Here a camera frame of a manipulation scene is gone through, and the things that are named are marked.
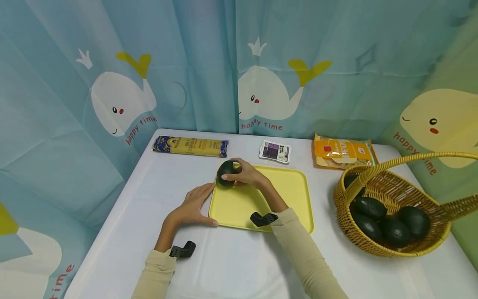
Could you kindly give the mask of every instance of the whale print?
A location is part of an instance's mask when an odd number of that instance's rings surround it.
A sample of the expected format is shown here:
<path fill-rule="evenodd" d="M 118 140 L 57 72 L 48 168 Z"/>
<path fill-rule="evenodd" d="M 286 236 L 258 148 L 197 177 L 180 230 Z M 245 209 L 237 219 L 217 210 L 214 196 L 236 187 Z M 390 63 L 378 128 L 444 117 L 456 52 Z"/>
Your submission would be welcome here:
<path fill-rule="evenodd" d="M 400 116 L 400 124 L 422 147 L 433 152 L 478 154 L 478 95 L 435 89 L 416 97 Z M 445 165 L 462 168 L 474 159 L 441 157 Z"/>
<path fill-rule="evenodd" d="M 139 62 L 124 52 L 118 53 L 116 58 L 128 62 L 138 72 L 143 78 L 143 88 L 126 76 L 104 72 L 91 87 L 91 100 L 106 131 L 120 137 L 138 116 L 156 108 L 156 98 L 146 80 L 151 55 L 141 55 Z"/>
<path fill-rule="evenodd" d="M 60 245 L 47 235 L 19 227 L 1 203 L 0 227 L 0 237 L 16 233 L 31 252 L 0 263 L 2 298 L 43 298 L 62 258 Z"/>
<path fill-rule="evenodd" d="M 256 44 L 249 44 L 256 56 L 261 55 L 265 45 L 260 45 L 259 38 Z M 255 115 L 270 120 L 289 118 L 299 106 L 304 86 L 331 65 L 331 61 L 323 61 L 309 69 L 304 61 L 291 59 L 289 66 L 296 72 L 300 83 L 292 98 L 274 72 L 262 66 L 252 66 L 238 80 L 239 118 L 248 120 Z"/>

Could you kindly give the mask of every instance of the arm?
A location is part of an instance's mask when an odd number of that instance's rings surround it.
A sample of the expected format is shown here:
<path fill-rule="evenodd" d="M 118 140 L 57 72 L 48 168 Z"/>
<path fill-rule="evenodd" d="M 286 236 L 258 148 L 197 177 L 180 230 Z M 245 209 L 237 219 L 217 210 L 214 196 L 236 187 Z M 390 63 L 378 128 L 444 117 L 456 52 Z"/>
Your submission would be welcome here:
<path fill-rule="evenodd" d="M 170 257 L 174 237 L 182 224 L 200 223 L 217 227 L 217 221 L 201 215 L 204 201 L 214 189 L 214 183 L 191 190 L 181 206 L 164 219 L 158 241 L 146 258 L 145 267 L 131 299 L 163 299 L 176 269 L 176 258 Z"/>
<path fill-rule="evenodd" d="M 317 245 L 272 183 L 244 160 L 231 160 L 241 164 L 240 173 L 222 178 L 235 180 L 235 185 L 252 184 L 262 193 L 270 209 L 278 216 L 271 224 L 272 231 L 299 275 L 306 294 L 312 299 L 347 299 Z"/>
<path fill-rule="evenodd" d="M 169 256 L 180 222 L 168 215 L 154 250 L 146 258 L 145 267 L 134 289 L 132 299 L 162 299 L 176 270 L 176 258 Z"/>

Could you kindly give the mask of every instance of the beige sleeve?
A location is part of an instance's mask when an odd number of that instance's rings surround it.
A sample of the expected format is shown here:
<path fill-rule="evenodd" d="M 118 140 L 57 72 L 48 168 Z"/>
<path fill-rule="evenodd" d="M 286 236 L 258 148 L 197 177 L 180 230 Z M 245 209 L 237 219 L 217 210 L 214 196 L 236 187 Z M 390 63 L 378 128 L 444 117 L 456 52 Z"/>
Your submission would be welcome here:
<path fill-rule="evenodd" d="M 136 284 L 131 299 L 164 299 L 169 282 L 176 270 L 176 258 L 166 252 L 151 250 L 146 258 L 146 266 Z"/>
<path fill-rule="evenodd" d="M 311 299 L 348 299 L 295 212 L 288 208 L 274 214 L 279 218 L 271 223 L 272 231 L 299 275 L 306 294 Z"/>

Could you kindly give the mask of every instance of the yellow tray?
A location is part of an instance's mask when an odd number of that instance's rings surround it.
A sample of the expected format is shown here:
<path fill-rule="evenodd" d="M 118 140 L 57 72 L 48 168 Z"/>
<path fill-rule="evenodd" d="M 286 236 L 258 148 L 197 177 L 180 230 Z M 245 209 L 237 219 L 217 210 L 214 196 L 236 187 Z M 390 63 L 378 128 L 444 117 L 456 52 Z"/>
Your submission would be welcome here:
<path fill-rule="evenodd" d="M 254 166 L 262 172 L 276 188 L 284 201 L 293 208 L 305 229 L 312 233 L 314 217 L 310 206 L 309 187 L 305 175 L 295 169 Z M 260 215 L 271 212 L 264 196 L 250 185 L 214 188 L 209 216 L 219 225 L 259 232 L 272 232 L 269 225 L 257 227 L 250 220 L 252 213 Z"/>

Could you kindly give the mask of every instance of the basket handle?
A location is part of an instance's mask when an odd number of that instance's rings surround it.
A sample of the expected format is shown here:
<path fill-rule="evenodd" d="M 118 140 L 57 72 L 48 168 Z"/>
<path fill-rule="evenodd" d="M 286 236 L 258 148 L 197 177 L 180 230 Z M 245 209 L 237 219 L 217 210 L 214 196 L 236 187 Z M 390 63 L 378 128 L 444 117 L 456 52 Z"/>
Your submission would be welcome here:
<path fill-rule="evenodd" d="M 423 160 L 428 158 L 438 158 L 438 157 L 458 157 L 458 158 L 470 158 L 478 160 L 478 155 L 469 154 L 469 153 L 459 153 L 459 152 L 438 152 L 438 153 L 424 153 L 424 154 L 414 154 L 410 156 L 400 157 L 393 159 L 384 163 L 377 164 L 373 167 L 362 172 L 358 178 L 356 178 L 352 184 L 345 190 L 345 195 L 348 200 L 348 205 L 352 200 L 357 196 L 360 190 L 365 187 L 365 185 L 377 174 L 392 168 L 394 166 Z M 464 217 L 468 214 L 473 213 L 478 210 L 478 195 L 474 194 L 462 199 L 457 199 L 448 203 L 440 205 L 448 214 L 448 217 L 451 221 Z"/>

